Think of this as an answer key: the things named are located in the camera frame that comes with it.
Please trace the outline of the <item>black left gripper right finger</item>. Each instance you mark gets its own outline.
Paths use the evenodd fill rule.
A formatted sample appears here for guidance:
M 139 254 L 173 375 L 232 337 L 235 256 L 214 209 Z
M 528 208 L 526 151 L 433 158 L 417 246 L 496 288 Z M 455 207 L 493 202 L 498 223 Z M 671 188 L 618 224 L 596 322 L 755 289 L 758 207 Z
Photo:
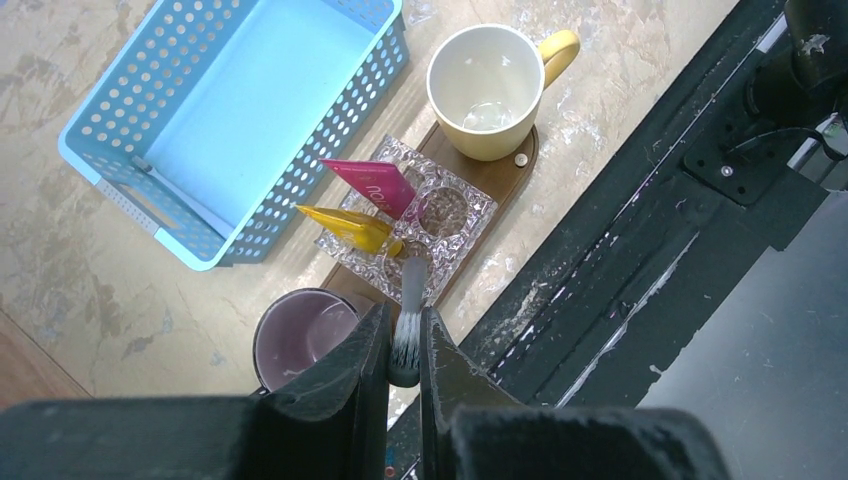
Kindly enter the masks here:
M 426 479 L 726 479 L 706 427 L 675 409 L 530 407 L 452 340 L 439 312 L 420 325 Z

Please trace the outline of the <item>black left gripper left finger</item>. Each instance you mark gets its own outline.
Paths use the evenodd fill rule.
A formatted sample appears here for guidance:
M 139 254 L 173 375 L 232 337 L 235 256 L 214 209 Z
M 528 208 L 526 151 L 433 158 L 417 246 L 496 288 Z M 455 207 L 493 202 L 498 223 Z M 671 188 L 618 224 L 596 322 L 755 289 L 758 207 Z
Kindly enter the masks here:
M 5 479 L 378 479 L 391 308 L 265 395 L 32 401 L 1 415 Z

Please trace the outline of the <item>grey toothbrush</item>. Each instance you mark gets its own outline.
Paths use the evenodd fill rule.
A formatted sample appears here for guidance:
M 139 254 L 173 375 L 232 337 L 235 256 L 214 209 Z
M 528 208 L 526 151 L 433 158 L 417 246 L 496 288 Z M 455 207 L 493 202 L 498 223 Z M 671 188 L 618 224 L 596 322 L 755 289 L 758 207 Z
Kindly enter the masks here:
M 400 388 L 420 379 L 420 322 L 427 282 L 427 262 L 410 257 L 402 269 L 401 311 L 394 330 L 387 378 Z

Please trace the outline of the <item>purple mug with black handle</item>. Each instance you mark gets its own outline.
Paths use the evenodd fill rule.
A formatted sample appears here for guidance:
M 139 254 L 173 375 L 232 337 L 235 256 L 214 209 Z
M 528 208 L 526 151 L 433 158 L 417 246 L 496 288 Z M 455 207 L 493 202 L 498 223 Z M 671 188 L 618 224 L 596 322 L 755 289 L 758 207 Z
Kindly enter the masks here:
M 270 392 L 321 360 L 360 321 L 355 307 L 329 290 L 303 288 L 274 301 L 257 324 L 252 351 L 261 387 Z

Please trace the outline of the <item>yellow toothpaste tube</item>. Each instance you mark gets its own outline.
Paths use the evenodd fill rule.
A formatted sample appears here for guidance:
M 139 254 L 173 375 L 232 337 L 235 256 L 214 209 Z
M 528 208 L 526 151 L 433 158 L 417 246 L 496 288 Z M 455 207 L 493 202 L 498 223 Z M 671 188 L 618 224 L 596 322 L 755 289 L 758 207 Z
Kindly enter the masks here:
M 361 212 L 307 205 L 296 205 L 307 217 L 322 225 L 346 244 L 369 254 L 387 248 L 390 257 L 404 248 L 400 240 L 392 240 L 392 226 L 375 216 Z

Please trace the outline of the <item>clear textured glass dish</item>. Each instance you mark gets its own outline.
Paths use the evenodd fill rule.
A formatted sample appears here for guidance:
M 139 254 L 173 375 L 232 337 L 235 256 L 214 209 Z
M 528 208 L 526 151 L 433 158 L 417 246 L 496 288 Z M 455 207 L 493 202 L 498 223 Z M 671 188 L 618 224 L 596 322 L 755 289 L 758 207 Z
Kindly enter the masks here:
M 416 256 L 428 262 L 424 301 L 433 305 L 493 219 L 498 203 L 448 168 L 391 136 L 384 137 L 371 159 L 398 167 L 416 196 L 401 218 L 393 220 L 351 189 L 339 207 L 388 223 L 389 238 L 379 253 L 369 254 L 323 230 L 315 244 L 337 264 L 322 286 L 343 295 L 399 302 L 402 266 L 408 257 Z

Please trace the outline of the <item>white toothbrush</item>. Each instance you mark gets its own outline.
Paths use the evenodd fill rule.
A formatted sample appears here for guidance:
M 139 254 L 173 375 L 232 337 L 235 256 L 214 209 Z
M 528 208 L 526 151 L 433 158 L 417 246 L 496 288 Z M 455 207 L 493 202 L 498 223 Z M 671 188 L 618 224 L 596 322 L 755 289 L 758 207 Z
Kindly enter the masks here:
M 168 180 L 152 164 L 148 163 L 146 160 L 137 155 L 134 155 L 131 158 L 131 161 L 139 170 L 155 178 L 164 187 L 171 191 L 222 238 L 227 239 L 232 234 L 234 228 L 228 222 L 226 222 L 217 214 L 212 212 L 205 205 L 188 195 L 176 184 Z

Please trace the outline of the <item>pink toothpaste tube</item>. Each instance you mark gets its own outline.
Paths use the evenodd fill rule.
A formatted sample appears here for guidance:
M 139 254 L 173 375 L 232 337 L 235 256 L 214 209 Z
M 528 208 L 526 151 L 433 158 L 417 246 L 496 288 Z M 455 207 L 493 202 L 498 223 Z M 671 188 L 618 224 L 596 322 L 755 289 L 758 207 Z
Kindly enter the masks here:
M 388 162 L 321 159 L 337 176 L 393 220 L 400 220 L 416 192 L 398 167 Z

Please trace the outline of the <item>dark wooden oval tray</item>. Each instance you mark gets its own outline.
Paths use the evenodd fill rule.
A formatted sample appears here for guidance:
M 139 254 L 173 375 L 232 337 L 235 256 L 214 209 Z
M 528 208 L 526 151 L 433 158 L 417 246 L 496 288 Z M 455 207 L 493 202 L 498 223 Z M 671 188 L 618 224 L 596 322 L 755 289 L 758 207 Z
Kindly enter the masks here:
M 448 168 L 460 178 L 491 196 L 498 203 L 498 209 L 493 219 L 469 252 L 460 269 L 452 277 L 448 287 L 443 291 L 438 301 L 433 304 L 436 305 L 441 302 L 444 294 L 453 287 L 456 279 L 469 264 L 478 247 L 486 241 L 505 209 L 524 188 L 538 157 L 539 139 L 536 132 L 531 132 L 514 152 L 495 161 L 482 162 L 470 159 L 456 150 L 440 126 L 433 125 L 422 142 L 417 147 L 411 148 L 437 164 Z M 386 298 L 380 301 L 372 301 L 357 294 L 343 295 L 334 290 L 331 291 L 347 298 L 362 311 L 367 310 L 373 303 L 389 301 Z

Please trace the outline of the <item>light blue perforated plastic basket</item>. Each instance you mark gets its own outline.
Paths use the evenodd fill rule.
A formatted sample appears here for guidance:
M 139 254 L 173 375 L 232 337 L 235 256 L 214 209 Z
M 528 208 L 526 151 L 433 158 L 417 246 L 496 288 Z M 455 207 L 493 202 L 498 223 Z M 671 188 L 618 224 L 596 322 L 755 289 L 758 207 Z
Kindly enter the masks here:
M 187 267 L 258 263 L 408 62 L 403 31 L 399 1 L 159 1 L 59 152 Z

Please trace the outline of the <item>yellow ceramic mug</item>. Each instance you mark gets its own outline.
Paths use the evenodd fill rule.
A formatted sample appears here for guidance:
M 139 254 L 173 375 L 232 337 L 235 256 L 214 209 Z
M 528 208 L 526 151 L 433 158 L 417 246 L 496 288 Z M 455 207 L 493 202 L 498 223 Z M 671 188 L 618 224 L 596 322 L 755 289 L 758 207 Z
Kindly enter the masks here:
M 465 28 L 446 39 L 430 60 L 429 103 L 457 150 L 478 161 L 498 160 L 529 135 L 545 89 L 579 51 L 580 40 L 571 30 L 536 44 L 506 25 Z

